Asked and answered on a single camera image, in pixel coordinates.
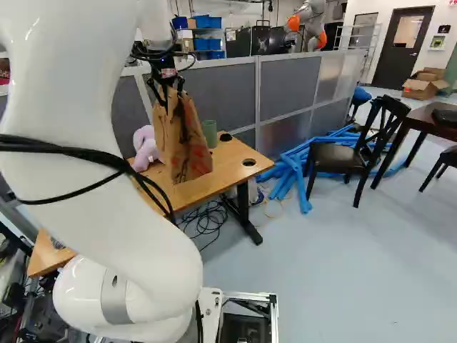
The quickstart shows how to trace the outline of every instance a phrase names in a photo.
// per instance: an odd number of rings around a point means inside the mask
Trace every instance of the gray cubicle partition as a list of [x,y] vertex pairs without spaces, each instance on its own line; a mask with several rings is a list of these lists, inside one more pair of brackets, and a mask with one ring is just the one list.
[[[251,56],[198,61],[182,74],[200,120],[215,119],[219,130],[275,158],[343,125],[362,58],[361,51]],[[0,96],[0,112],[5,101]],[[132,136],[148,123],[134,76],[122,77],[112,124],[124,157],[134,156]]]

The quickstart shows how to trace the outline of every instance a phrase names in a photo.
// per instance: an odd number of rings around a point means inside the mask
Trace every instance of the blue storage bin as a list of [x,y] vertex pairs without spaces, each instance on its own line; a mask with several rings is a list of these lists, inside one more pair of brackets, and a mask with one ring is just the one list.
[[225,51],[210,51],[209,52],[209,59],[225,59],[226,52]]
[[213,29],[222,29],[222,18],[220,16],[210,16],[210,27]]
[[220,39],[208,39],[208,49],[209,50],[221,50],[221,40]]
[[187,18],[185,16],[177,16],[171,22],[175,29],[187,29]]
[[206,61],[207,59],[210,59],[209,58],[209,52],[200,52],[198,55],[197,55],[197,59],[199,61]]
[[205,29],[207,27],[211,27],[211,18],[209,14],[205,16],[195,16],[194,17],[197,29]]
[[194,39],[194,50],[209,50],[208,39]]

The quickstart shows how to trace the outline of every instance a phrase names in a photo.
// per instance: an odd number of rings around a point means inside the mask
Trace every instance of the wooden table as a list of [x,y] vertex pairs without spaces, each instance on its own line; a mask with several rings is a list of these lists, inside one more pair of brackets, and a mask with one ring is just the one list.
[[392,147],[386,155],[381,168],[379,168],[378,173],[371,183],[372,189],[376,189],[376,187],[379,185],[379,182],[381,182],[384,173],[389,168],[393,158],[395,157],[398,149],[400,148],[410,129],[420,131],[421,133],[419,134],[416,143],[414,143],[413,148],[405,161],[404,166],[406,168],[410,166],[411,162],[417,154],[417,151],[421,147],[428,134],[432,134],[444,139],[449,139],[451,141],[457,141],[457,129],[452,129],[447,126],[437,124],[431,115],[431,112],[434,109],[447,109],[451,111],[457,111],[457,106],[452,104],[445,104],[443,102],[433,102],[409,112],[408,116],[403,120],[403,123],[398,130],[398,133],[392,142]]
[[[247,181],[251,177],[270,169],[274,165],[274,162],[236,138],[227,142],[219,141],[218,146],[212,149],[211,152],[213,157],[213,171],[183,184],[173,185],[166,167],[162,163],[153,163],[142,174],[154,180],[166,192],[174,211],[179,211],[203,202],[214,195],[224,193],[232,186],[237,186],[238,204],[235,204],[230,199],[223,199],[224,204],[250,238],[252,238],[254,243],[260,244],[262,237],[249,221],[248,217],[249,199]],[[246,163],[246,160],[254,160],[255,164],[245,166],[243,162]],[[135,184],[135,186],[141,192],[144,200],[154,210],[163,214],[151,198],[140,189],[139,185]],[[163,201],[154,189],[151,190],[157,196],[157,199]],[[30,277],[45,275],[64,266],[75,256],[76,253],[68,248],[62,250],[55,249],[46,230],[40,229],[30,258],[27,274]]]

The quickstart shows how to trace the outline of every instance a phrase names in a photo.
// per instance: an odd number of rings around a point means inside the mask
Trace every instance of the black door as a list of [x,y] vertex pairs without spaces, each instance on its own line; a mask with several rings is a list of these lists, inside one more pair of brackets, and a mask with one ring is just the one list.
[[383,51],[371,83],[373,86],[401,89],[413,71],[434,8],[393,10]]

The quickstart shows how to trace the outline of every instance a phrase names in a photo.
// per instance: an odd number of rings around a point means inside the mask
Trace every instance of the tangled wires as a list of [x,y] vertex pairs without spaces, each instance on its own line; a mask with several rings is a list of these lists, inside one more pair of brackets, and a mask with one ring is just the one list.
[[200,249],[201,252],[219,238],[221,227],[228,217],[227,210],[222,202],[213,200],[182,216],[181,221],[178,221],[178,227],[186,233],[186,230],[189,230],[189,225],[195,223],[195,226],[192,226],[194,232],[192,234],[187,232],[191,239],[207,234],[216,235],[213,240]]

